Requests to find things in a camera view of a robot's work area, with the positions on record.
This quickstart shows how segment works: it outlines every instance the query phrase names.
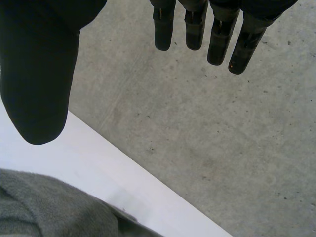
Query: black fingertip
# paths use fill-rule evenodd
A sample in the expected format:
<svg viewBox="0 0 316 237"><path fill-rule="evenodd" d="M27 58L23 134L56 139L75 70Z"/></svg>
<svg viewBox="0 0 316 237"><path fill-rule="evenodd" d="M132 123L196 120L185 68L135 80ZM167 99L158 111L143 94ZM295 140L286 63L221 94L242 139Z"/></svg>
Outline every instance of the black fingertip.
<svg viewBox="0 0 316 237"><path fill-rule="evenodd" d="M161 51L167 51L171 45L172 24L161 24L155 22L155 46Z"/></svg>
<svg viewBox="0 0 316 237"><path fill-rule="evenodd" d="M209 64L219 66L223 63L225 54L226 51L223 52L223 48L215 47L214 45L210 44L207 53L207 61L209 62Z"/></svg>
<svg viewBox="0 0 316 237"><path fill-rule="evenodd" d="M229 62L228 70L233 74L240 75L246 70L246 67L247 63L243 62L241 59L232 59Z"/></svg>
<svg viewBox="0 0 316 237"><path fill-rule="evenodd" d="M25 121L10 118L25 141L32 145L42 145L55 140L61 134L67 115L53 115L34 123L25 123Z"/></svg>
<svg viewBox="0 0 316 237"><path fill-rule="evenodd" d="M192 34L188 34L187 33L187 35L186 35L186 43L187 43L187 47L190 50L197 51L202 46L201 36L199 36L199 35L192 35Z"/></svg>

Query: gloved hand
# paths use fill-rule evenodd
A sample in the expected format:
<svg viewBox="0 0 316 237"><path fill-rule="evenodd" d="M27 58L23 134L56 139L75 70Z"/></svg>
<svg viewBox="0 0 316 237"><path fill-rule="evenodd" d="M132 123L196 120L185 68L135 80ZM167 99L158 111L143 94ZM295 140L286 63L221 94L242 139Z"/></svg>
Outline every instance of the gloved hand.
<svg viewBox="0 0 316 237"><path fill-rule="evenodd" d="M150 0L154 6L156 48L166 51L171 44L173 14L176 0ZM208 0L179 0L186 9L186 42L191 50L202 45ZM207 60L220 65L233 34L240 9L243 25L236 43L229 71L241 74L246 69L261 37L281 14L297 0L209 0L214 13Z"/></svg>
<svg viewBox="0 0 316 237"><path fill-rule="evenodd" d="M107 0L0 0L1 98L22 137L40 145L63 130L80 29L89 24ZM151 0L156 46L168 50L176 0ZM245 21L230 70L240 73L266 27L297 0L211 0L215 14L208 60L223 61L239 13ZM186 8L187 45L202 43L207 0L180 0Z"/></svg>

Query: glove finger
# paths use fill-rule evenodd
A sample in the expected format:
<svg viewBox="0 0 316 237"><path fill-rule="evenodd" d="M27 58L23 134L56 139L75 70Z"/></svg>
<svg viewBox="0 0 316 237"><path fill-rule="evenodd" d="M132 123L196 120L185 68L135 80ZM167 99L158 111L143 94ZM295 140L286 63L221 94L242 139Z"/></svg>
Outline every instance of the glove finger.
<svg viewBox="0 0 316 237"><path fill-rule="evenodd" d="M208 0L181 0L186 9L186 42L191 50L199 50L202 46Z"/></svg>
<svg viewBox="0 0 316 237"><path fill-rule="evenodd" d="M155 46L167 51L171 45L176 0L151 0L154 6Z"/></svg>
<svg viewBox="0 0 316 237"><path fill-rule="evenodd" d="M267 27L274 21L275 19L260 20L244 13L240 35L229 62L231 73L241 74L244 72Z"/></svg>
<svg viewBox="0 0 316 237"><path fill-rule="evenodd" d="M210 0L214 13L214 22L211 32L207 60L212 65L221 65L224 61L229 42L240 9L238 1Z"/></svg>
<svg viewBox="0 0 316 237"><path fill-rule="evenodd" d="M40 145L63 130L79 35L39 3L0 2L1 98L21 136Z"/></svg>
<svg viewBox="0 0 316 237"><path fill-rule="evenodd" d="M231 73L244 72L267 27L296 2L297 0L242 0L244 22L229 63Z"/></svg>

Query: concrete floor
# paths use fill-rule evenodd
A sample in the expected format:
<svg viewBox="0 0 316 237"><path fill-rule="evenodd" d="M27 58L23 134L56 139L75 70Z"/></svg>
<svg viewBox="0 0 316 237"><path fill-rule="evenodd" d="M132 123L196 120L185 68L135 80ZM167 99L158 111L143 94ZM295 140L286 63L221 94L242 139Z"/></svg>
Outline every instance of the concrete floor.
<svg viewBox="0 0 316 237"><path fill-rule="evenodd" d="M246 72L154 46L146 0L110 0L81 33L70 110L234 237L316 236L316 2L266 32Z"/></svg>

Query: gray fleece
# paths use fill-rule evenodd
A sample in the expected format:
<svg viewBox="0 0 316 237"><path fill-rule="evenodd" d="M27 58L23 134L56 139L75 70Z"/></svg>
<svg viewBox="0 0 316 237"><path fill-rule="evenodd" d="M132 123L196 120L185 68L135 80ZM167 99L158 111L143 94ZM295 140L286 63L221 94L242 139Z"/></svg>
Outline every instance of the gray fleece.
<svg viewBox="0 0 316 237"><path fill-rule="evenodd" d="M101 200L48 176L0 169L0 236L123 235Z"/></svg>

